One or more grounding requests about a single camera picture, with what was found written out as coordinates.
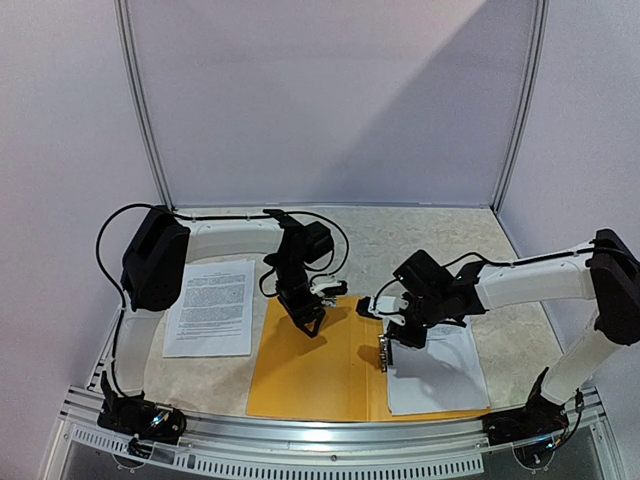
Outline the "chrome folder spring clip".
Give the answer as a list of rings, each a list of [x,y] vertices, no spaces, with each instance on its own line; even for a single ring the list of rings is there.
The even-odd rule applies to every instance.
[[[381,334],[378,336],[378,344],[380,368],[383,373],[387,373],[394,365],[392,339],[386,334]]]

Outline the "orange file folder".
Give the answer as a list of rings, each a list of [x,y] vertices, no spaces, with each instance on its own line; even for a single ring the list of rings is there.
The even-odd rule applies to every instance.
[[[326,311],[318,335],[298,330],[281,304],[269,302],[247,413],[303,421],[387,422],[475,418],[485,410],[394,416],[379,362],[380,320],[359,316],[355,296]]]

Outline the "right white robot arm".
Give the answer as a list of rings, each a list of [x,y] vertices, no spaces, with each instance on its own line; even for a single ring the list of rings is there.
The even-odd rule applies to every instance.
[[[536,379],[517,415],[517,427],[537,436],[577,389],[623,346],[639,341],[639,261],[611,229],[568,250],[511,262],[477,253],[457,273],[418,250],[393,273],[399,297],[381,294],[357,303],[359,315],[385,320],[384,337],[421,349],[440,324],[505,306],[557,299],[593,300],[594,318],[569,351]]]

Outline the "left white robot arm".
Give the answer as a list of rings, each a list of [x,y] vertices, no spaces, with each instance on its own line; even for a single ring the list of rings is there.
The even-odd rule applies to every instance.
[[[143,395],[146,357],[158,323],[178,300],[184,269],[197,260],[261,254],[275,274],[274,297],[294,325],[315,337],[329,299],[347,291],[345,281],[310,264],[334,252],[328,223],[298,221],[297,213],[266,209],[257,215],[187,216],[146,204],[147,214],[112,284],[121,299],[109,367],[101,378],[106,397],[116,398],[111,419],[128,434],[148,426],[148,412],[132,398]]]

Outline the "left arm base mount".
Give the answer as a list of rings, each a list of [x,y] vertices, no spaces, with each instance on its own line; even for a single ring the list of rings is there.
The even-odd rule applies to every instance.
[[[170,406],[147,401],[144,395],[119,396],[103,372],[100,387],[104,395],[97,425],[138,440],[176,445],[187,427],[185,414]]]

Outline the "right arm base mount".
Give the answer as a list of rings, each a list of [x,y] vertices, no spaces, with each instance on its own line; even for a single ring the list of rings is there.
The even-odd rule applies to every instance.
[[[551,441],[550,449],[557,449],[572,438],[582,418],[585,406],[583,393],[577,390],[573,400],[578,417],[572,430],[569,430],[565,405],[554,404],[539,394],[529,398],[522,407],[488,413],[482,415],[479,420],[491,445],[546,436],[562,430],[560,437]]]

